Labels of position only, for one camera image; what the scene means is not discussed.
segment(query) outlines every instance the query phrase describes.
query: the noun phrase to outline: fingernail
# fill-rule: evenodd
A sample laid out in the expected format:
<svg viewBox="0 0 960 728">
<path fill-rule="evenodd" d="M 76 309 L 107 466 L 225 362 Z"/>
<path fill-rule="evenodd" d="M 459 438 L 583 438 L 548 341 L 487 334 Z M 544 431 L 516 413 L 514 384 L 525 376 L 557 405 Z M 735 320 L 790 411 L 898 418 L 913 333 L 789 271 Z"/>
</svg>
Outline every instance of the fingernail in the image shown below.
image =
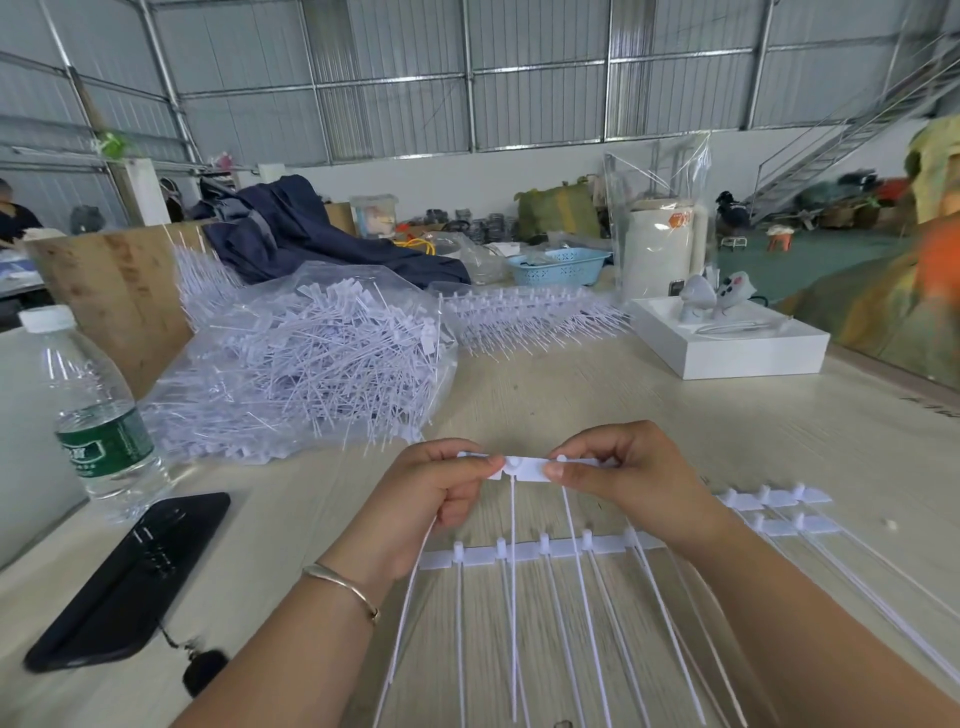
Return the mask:
<svg viewBox="0 0 960 728">
<path fill-rule="evenodd" d="M 546 463 L 543 466 L 543 474 L 551 480 L 560 480 L 564 476 L 564 466 L 560 463 Z"/>
</svg>

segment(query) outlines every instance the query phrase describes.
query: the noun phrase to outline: metal staircase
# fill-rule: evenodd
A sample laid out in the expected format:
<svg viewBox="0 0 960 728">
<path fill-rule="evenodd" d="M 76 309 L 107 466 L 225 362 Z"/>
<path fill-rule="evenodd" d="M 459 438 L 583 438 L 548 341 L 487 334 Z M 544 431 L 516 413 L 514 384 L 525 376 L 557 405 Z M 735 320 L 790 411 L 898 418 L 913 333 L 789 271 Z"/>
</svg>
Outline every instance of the metal staircase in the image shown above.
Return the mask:
<svg viewBox="0 0 960 728">
<path fill-rule="evenodd" d="M 942 37 L 925 46 L 926 51 L 929 52 L 930 48 L 941 40 Z M 760 164 L 756 172 L 754 194 L 747 201 L 750 204 L 751 219 L 761 220 L 772 212 L 783 209 L 834 164 L 849 157 L 863 144 L 900 121 L 929 111 L 938 99 L 958 86 L 960 42 L 952 42 L 945 49 L 937 49 L 933 59 L 892 85 L 869 105 L 868 112 L 838 120 L 835 111 L 829 118 L 808 129 Z M 828 126 L 838 123 L 847 126 L 841 133 L 824 141 Z M 803 144 L 802 140 L 808 134 L 812 134 L 812 137 L 808 143 Z M 786 160 L 773 163 L 777 157 L 796 149 L 798 142 L 799 151 L 795 151 Z"/>
</svg>

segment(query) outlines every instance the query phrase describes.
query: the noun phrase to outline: forearm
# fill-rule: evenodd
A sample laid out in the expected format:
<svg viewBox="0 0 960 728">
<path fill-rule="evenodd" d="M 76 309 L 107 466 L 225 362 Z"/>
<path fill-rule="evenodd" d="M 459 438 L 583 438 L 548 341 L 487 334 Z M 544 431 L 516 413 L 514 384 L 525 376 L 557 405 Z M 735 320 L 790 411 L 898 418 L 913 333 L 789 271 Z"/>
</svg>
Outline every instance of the forearm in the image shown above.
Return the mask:
<svg viewBox="0 0 960 728">
<path fill-rule="evenodd" d="M 684 556 L 716 595 L 784 725 L 954 726 L 960 709 L 750 528 Z"/>
<path fill-rule="evenodd" d="M 369 588 L 379 603 L 389 585 Z M 174 725 L 339 725 L 372 630 L 367 608 L 350 590 L 302 577 Z"/>
</svg>

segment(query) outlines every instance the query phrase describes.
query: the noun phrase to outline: blue plastic basket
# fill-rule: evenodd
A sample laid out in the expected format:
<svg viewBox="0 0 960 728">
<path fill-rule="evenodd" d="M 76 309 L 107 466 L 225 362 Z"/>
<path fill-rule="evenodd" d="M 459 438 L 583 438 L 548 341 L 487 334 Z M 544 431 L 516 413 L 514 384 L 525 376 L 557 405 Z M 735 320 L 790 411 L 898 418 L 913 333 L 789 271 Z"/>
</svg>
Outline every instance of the blue plastic basket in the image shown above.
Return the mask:
<svg viewBox="0 0 960 728">
<path fill-rule="evenodd" d="M 564 248 L 547 251 L 547 257 L 556 263 L 530 265 L 526 255 L 511 255 L 507 265 L 514 274 L 517 285 L 550 285 L 568 283 L 571 285 L 593 285 L 600 277 L 603 261 L 612 253 L 595 251 L 592 248 Z"/>
</svg>

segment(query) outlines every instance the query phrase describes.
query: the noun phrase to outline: green bag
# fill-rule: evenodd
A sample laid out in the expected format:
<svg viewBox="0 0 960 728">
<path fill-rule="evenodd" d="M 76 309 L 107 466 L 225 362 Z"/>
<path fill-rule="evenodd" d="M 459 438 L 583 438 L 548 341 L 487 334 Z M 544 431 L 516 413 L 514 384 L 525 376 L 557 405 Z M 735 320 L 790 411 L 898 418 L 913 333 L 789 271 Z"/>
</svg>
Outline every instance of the green bag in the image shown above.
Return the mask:
<svg viewBox="0 0 960 728">
<path fill-rule="evenodd" d="M 551 231 L 600 237 L 600 222 L 586 181 L 564 184 L 540 192 L 517 192 L 516 215 L 520 240 Z"/>
</svg>

